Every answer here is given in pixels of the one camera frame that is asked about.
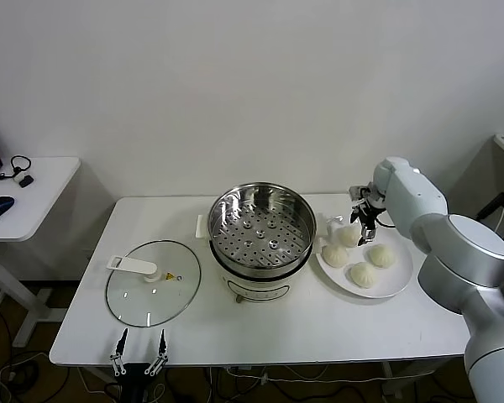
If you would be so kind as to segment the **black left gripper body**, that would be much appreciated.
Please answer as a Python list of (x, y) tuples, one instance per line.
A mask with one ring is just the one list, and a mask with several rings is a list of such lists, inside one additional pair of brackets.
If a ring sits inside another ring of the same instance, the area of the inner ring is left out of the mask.
[(155, 380), (149, 364), (125, 364), (123, 371), (119, 370), (117, 382), (124, 388), (146, 388)]

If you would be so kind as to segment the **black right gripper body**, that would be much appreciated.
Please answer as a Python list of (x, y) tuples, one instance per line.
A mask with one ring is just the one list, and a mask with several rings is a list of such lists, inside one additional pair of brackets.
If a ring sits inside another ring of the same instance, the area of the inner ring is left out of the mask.
[(382, 196), (360, 197), (354, 201), (362, 228), (375, 229), (376, 219), (382, 214)]

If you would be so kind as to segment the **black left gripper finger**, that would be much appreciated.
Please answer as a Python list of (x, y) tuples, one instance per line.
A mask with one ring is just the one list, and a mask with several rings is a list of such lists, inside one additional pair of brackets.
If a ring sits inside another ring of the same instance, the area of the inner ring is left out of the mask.
[(165, 330), (162, 329), (160, 333), (160, 342), (155, 359), (151, 362), (145, 370), (147, 375), (157, 375), (168, 362), (167, 344), (165, 339)]
[(128, 336), (128, 329), (123, 330), (121, 338), (118, 340), (114, 353), (109, 356), (111, 365), (115, 375), (125, 375), (126, 369), (123, 363), (123, 352), (125, 349), (125, 343)]

